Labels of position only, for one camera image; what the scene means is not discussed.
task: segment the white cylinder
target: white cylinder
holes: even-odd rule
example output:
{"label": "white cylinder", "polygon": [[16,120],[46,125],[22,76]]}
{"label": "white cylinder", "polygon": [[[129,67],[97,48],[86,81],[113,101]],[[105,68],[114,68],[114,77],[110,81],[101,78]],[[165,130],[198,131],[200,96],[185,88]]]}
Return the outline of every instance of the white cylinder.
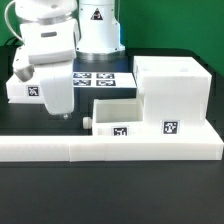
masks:
{"label": "white cylinder", "polygon": [[92,119],[90,117],[83,118],[83,129],[91,129],[92,128]]}
{"label": "white cylinder", "polygon": [[76,0],[16,0],[16,15],[30,21],[63,16],[76,8]]}
{"label": "white cylinder", "polygon": [[124,50],[114,13],[114,0],[80,0],[78,54],[113,54]]}

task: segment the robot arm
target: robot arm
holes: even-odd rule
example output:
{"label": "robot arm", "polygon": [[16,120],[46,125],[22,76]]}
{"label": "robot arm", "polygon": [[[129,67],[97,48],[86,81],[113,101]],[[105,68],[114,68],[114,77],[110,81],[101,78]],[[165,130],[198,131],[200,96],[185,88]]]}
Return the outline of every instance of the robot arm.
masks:
{"label": "robot arm", "polygon": [[71,113],[76,57],[74,34],[79,39],[78,23],[71,17],[76,1],[15,0],[13,3],[17,16],[25,21],[20,25],[24,45],[17,49],[15,74],[23,82],[35,76],[50,114]]}

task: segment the white platform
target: white platform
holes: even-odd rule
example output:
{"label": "white platform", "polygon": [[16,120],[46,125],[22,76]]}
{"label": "white platform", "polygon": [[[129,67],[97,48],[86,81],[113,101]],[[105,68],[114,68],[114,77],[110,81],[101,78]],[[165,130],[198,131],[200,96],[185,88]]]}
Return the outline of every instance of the white platform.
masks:
{"label": "white platform", "polygon": [[[136,88],[132,73],[73,73],[74,88]],[[36,73],[27,82],[22,82],[13,75],[8,82],[7,95],[9,103],[44,104],[40,88],[40,76]]]}
{"label": "white platform", "polygon": [[0,137],[0,162],[221,160],[223,142],[206,122],[203,130],[182,136],[6,136]]}

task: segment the white base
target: white base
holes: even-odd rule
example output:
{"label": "white base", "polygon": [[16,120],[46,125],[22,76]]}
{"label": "white base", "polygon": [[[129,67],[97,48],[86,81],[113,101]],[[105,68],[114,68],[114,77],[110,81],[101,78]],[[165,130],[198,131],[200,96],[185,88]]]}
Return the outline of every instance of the white base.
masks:
{"label": "white base", "polygon": [[6,136],[0,162],[221,160],[223,142],[206,122],[198,135],[168,136]]}

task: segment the white plastic part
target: white plastic part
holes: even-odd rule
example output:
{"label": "white plastic part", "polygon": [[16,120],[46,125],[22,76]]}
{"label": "white plastic part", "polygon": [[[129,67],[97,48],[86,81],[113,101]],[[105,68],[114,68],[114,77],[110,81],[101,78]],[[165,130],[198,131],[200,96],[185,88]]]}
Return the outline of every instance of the white plastic part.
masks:
{"label": "white plastic part", "polygon": [[145,135],[139,101],[95,100],[92,132],[93,136]]}
{"label": "white plastic part", "polygon": [[80,40],[79,24],[77,20],[75,20],[75,23],[74,23],[73,33],[74,33],[74,41],[75,41],[75,47],[76,47],[76,45],[78,44]]}
{"label": "white plastic part", "polygon": [[20,26],[30,64],[46,64],[72,60],[76,57],[74,31],[78,24],[75,19],[54,24]]}
{"label": "white plastic part", "polygon": [[73,112],[73,61],[36,65],[35,73],[48,112],[52,115]]}
{"label": "white plastic part", "polygon": [[92,128],[92,119],[90,117],[83,118],[83,129],[91,129]]}
{"label": "white plastic part", "polygon": [[22,82],[13,75],[6,83],[6,87],[9,103],[44,104],[45,102],[35,73],[27,82]]}
{"label": "white plastic part", "polygon": [[21,81],[28,81],[33,77],[33,65],[29,63],[25,46],[18,47],[13,61],[13,72]]}
{"label": "white plastic part", "polygon": [[59,17],[76,8],[76,0],[16,0],[16,15],[30,21]]}
{"label": "white plastic part", "polygon": [[191,57],[134,57],[143,121],[150,127],[180,121],[184,127],[204,125],[211,74]]}
{"label": "white plastic part", "polygon": [[223,142],[208,122],[195,136],[1,136],[0,162],[221,160]]}
{"label": "white plastic part", "polygon": [[81,40],[77,51],[111,54],[125,50],[120,44],[120,24],[114,17],[114,1],[80,0],[79,22]]}

